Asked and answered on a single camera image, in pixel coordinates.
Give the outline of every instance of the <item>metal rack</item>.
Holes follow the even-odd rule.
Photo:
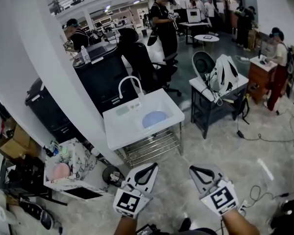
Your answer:
[[[117,150],[117,154],[121,155],[130,167],[135,167],[176,147],[182,156],[183,133],[184,124],[180,122],[179,138],[173,128],[170,127]]]

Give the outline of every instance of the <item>white shirt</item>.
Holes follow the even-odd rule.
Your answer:
[[[214,18],[215,17],[215,6],[213,3],[206,2],[205,8],[208,11],[208,17]]]
[[[286,66],[288,62],[288,51],[284,44],[278,44],[276,47],[276,56],[277,57],[282,57],[282,61],[279,65],[281,66]]]
[[[196,6],[193,6],[191,3],[189,4],[189,7],[190,9],[199,9],[200,10],[200,17],[201,17],[201,20],[204,20],[206,19],[206,16],[205,16],[205,6],[204,4],[202,3],[201,0],[198,0],[196,1]]]

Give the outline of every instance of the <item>white backpack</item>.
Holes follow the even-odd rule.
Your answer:
[[[215,102],[234,90],[233,87],[239,81],[239,74],[230,56],[222,54],[216,61],[216,66],[209,74],[208,87],[215,94]]]

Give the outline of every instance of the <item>red pants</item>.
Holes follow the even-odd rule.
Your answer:
[[[278,65],[274,75],[274,81],[270,85],[271,96],[268,100],[268,109],[273,111],[274,105],[281,95],[281,91],[288,78],[288,69]]]

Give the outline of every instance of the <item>black office chair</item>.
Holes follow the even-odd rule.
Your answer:
[[[118,49],[121,55],[123,55],[132,66],[132,75],[140,80],[143,90],[149,93],[163,88],[167,92],[176,92],[178,96],[181,96],[182,93],[179,90],[171,89],[168,85],[177,67],[152,63],[146,46],[142,43],[137,43],[139,37],[134,29],[120,29],[119,33]],[[170,63],[176,56],[177,54],[174,53],[166,57],[164,61]]]

